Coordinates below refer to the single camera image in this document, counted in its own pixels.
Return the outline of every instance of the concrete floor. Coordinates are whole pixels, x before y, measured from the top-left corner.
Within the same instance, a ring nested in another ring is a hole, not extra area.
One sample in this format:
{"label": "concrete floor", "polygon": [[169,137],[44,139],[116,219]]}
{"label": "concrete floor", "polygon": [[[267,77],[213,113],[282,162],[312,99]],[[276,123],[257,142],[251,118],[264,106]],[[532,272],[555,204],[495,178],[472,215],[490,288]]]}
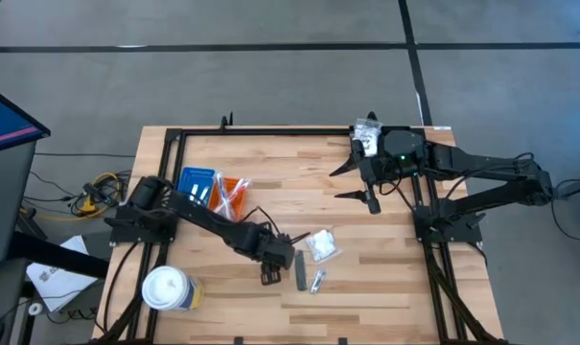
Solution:
{"label": "concrete floor", "polygon": [[[580,41],[580,1],[410,0],[416,41]],[[3,0],[0,45],[404,41],[395,0]],[[420,52],[432,120],[468,152],[530,150],[554,182],[580,176],[580,50]],[[39,151],[134,153],[141,126],[347,125],[376,111],[419,125],[407,53],[0,54],[0,92],[52,130]],[[131,159],[38,156],[33,171],[77,191]],[[491,186],[471,181],[472,192]],[[31,179],[29,196],[57,191]],[[580,237],[580,196],[559,203]],[[53,241],[108,231],[41,220]],[[580,344],[580,242],[549,209],[507,206],[482,225],[507,339]],[[91,299],[97,305],[96,297]],[[37,318],[35,344],[84,342],[92,323]]]}

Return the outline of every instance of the orange packaging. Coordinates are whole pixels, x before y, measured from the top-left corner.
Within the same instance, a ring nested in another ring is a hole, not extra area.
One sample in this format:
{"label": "orange packaging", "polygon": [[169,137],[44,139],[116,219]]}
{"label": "orange packaging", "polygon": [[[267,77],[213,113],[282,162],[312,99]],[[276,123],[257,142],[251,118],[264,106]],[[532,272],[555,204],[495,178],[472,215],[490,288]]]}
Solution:
{"label": "orange packaging", "polygon": [[[239,178],[230,178],[224,177],[223,178],[223,185],[225,186],[225,191],[228,195],[232,193],[234,187],[239,183]],[[209,199],[209,210],[215,211],[220,205],[220,191],[217,181],[213,184],[213,191],[211,192],[211,198]],[[243,217],[243,205],[244,205],[244,195],[246,193],[246,189],[241,189],[239,194],[230,201],[230,205],[232,206],[232,211],[234,211],[234,215],[236,215],[236,219],[231,219],[234,221],[238,221]]]}

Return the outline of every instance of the computer monitor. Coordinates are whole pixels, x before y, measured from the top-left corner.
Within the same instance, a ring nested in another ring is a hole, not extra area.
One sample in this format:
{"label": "computer monitor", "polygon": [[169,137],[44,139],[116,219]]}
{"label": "computer monitor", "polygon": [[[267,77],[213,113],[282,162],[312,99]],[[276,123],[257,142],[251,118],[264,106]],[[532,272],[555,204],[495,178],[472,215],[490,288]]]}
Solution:
{"label": "computer monitor", "polygon": [[0,95],[0,150],[49,135],[49,128]]}

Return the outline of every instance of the wooden table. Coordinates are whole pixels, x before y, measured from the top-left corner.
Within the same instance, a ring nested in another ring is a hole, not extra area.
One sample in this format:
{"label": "wooden table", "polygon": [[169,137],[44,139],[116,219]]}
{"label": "wooden table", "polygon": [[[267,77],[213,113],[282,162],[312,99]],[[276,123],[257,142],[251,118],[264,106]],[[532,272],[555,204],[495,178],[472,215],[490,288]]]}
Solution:
{"label": "wooden table", "polygon": [[[130,189],[140,177],[157,174],[165,131],[163,126],[143,128]],[[425,131],[429,140],[454,144],[448,128],[426,127]],[[349,140],[340,136],[189,137],[184,165],[250,177],[253,186],[246,210],[262,206],[281,231],[292,236],[328,229],[343,253],[321,265],[328,275],[316,295],[296,290],[293,267],[283,271],[282,283],[263,287],[258,264],[235,254],[216,236],[181,221],[168,265],[198,277],[205,299],[198,310],[160,312],[154,341],[228,344],[235,336],[243,336],[247,344],[336,343],[339,337],[348,337],[349,343],[436,343],[424,252],[415,240],[406,205],[396,193],[381,196],[382,213],[372,216],[358,201],[333,197],[362,189],[358,172],[328,176],[347,159],[348,152]],[[439,195],[452,184],[437,182]],[[404,181],[401,189],[413,201],[410,181]],[[460,187],[454,196],[465,194],[466,189]],[[261,215],[254,219],[264,220]],[[119,245],[113,251],[102,301],[128,247]],[[296,248],[307,250],[303,241]],[[483,258],[463,243],[452,243],[450,248],[461,297],[486,330],[502,337]],[[305,254],[310,281],[317,266],[308,251]],[[141,255],[139,245],[119,275],[109,324],[134,293]],[[451,307],[446,298],[444,303],[450,336],[454,336]],[[101,303],[100,322],[103,313]],[[148,313],[149,308],[142,308],[138,337],[144,337]]]}

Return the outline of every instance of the yellow cable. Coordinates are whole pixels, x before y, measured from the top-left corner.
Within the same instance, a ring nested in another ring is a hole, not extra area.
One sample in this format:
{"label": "yellow cable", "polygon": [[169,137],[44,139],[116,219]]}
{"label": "yellow cable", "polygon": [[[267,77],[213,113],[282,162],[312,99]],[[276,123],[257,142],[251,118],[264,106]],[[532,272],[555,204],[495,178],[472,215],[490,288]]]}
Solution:
{"label": "yellow cable", "polygon": [[[115,181],[117,181],[117,183],[115,185],[115,187],[117,188],[117,191],[115,192],[115,194],[113,196],[113,198],[115,198],[119,194],[119,177],[117,177],[116,174],[114,174],[112,172],[103,172],[103,173],[99,174],[98,177],[96,177],[94,179],[94,181],[92,182],[92,184],[93,185],[96,185],[96,183],[98,183],[98,181],[100,181],[102,179],[102,177],[106,177],[106,176],[110,176],[110,177],[114,178]],[[83,217],[79,217],[79,218],[54,217],[54,216],[44,215],[44,214],[40,214],[40,213],[36,213],[36,216],[37,217],[41,217],[42,219],[48,219],[48,220],[53,220],[53,221],[81,221],[81,220],[84,220],[84,219],[92,219],[92,218],[95,218],[95,217],[103,214],[107,210],[108,210],[108,206],[105,205],[99,211],[94,212],[91,215],[87,215],[87,216],[83,216]]]}

